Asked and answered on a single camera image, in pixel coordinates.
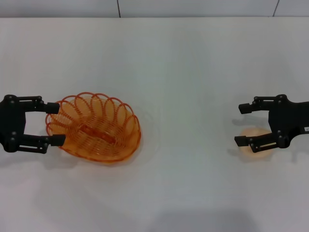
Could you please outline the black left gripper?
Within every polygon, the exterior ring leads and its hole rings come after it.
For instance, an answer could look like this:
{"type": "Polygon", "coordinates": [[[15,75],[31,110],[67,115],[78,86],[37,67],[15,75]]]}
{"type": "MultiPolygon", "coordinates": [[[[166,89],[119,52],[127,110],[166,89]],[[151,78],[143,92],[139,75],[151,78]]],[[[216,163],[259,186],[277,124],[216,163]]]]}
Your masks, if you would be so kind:
{"type": "Polygon", "coordinates": [[[9,153],[22,151],[45,154],[48,146],[63,146],[66,139],[64,134],[51,136],[24,134],[25,112],[58,114],[59,109],[59,103],[44,103],[42,96],[4,96],[0,102],[0,143],[4,150],[9,153]]]}

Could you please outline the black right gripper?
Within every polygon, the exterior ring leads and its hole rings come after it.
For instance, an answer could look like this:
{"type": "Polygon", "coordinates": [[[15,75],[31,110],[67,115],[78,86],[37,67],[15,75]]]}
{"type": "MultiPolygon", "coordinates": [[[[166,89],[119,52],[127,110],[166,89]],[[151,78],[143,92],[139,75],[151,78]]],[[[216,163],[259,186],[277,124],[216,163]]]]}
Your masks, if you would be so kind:
{"type": "Polygon", "coordinates": [[[309,103],[292,102],[286,95],[276,97],[254,97],[253,102],[240,104],[241,114],[256,111],[269,111],[268,123],[271,131],[253,131],[250,135],[236,136],[238,147],[248,146],[253,153],[275,148],[287,148],[291,141],[302,134],[309,133],[309,103]]]}

